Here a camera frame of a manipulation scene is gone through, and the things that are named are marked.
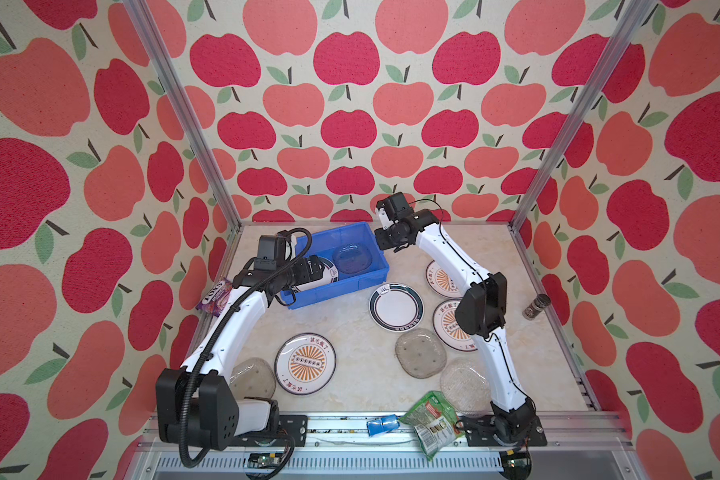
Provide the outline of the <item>green rimmed white plate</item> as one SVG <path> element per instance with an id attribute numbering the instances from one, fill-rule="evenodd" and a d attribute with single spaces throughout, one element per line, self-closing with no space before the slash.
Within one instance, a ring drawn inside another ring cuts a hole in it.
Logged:
<path id="1" fill-rule="evenodd" d="M 318 259 L 320 260 L 321 264 L 323 265 L 323 273 L 322 277 L 318 280 L 314 280 L 305 284 L 301 284 L 298 286 L 295 286 L 293 290 L 295 292 L 304 292 L 308 290 L 312 290 L 315 288 L 319 288 L 325 285 L 328 285 L 329 283 L 335 283 L 339 280 L 339 272 L 337 267 L 334 265 L 334 263 L 331 260 L 328 260 L 327 258 L 324 258 L 322 256 L 318 256 Z"/>
<path id="2" fill-rule="evenodd" d="M 407 332 L 416 328 L 424 314 L 424 303 L 418 292 L 401 283 L 386 283 L 369 298 L 372 320 L 392 332 Z"/>

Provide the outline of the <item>blue plastic bin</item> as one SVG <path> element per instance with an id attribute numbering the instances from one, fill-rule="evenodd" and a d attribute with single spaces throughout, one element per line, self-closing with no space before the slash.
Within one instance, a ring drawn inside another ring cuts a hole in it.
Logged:
<path id="1" fill-rule="evenodd" d="M 367 223 L 354 223 L 312 235 L 307 256 L 324 265 L 320 280 L 278 294 L 291 309 L 303 308 L 385 283 L 389 264 Z"/>

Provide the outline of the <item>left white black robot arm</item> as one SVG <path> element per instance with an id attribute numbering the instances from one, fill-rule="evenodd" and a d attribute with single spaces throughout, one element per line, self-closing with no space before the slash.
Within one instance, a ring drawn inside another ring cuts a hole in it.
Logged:
<path id="1" fill-rule="evenodd" d="M 253 327 L 283 290 L 320 280 L 325 265 L 315 256 L 296 258 L 275 270 L 246 270 L 232 280 L 222 315 L 197 349 L 156 382 L 160 440 L 178 446 L 182 463 L 198 464 L 238 437 L 277 438 L 279 407 L 264 398 L 237 399 L 229 377 Z"/>

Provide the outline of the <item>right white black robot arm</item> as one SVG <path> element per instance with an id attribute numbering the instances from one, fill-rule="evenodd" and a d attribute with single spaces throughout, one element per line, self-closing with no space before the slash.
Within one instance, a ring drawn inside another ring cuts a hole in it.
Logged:
<path id="1" fill-rule="evenodd" d="M 538 419 L 535 403 L 518 379 L 505 329 L 507 280 L 492 273 L 458 246 L 428 209 L 408 204 L 377 203 L 381 227 L 374 231 L 378 247 L 399 251 L 416 246 L 445 271 L 459 290 L 455 319 L 468 334 L 485 364 L 491 388 L 494 436 L 503 445 L 523 443 Z"/>

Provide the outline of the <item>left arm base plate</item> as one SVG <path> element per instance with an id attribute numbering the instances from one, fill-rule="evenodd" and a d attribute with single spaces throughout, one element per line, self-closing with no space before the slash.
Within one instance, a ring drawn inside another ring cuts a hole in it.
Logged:
<path id="1" fill-rule="evenodd" d="M 283 448 L 287 444 L 285 434 L 293 439 L 296 447 L 304 447 L 308 430 L 307 415 L 281 415 L 275 434 L 248 433 L 246 436 L 231 439 L 230 447 L 246 448 Z"/>

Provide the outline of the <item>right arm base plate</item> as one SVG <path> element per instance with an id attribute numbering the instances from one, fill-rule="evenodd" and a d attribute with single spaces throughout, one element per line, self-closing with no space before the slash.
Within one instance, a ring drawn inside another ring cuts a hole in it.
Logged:
<path id="1" fill-rule="evenodd" d="M 461 416 L 458 427 L 465 433 L 469 447 L 520 448 L 545 447 L 548 440 L 538 418 L 534 418 L 524 433 L 509 437 L 508 427 L 499 427 L 493 415 Z"/>

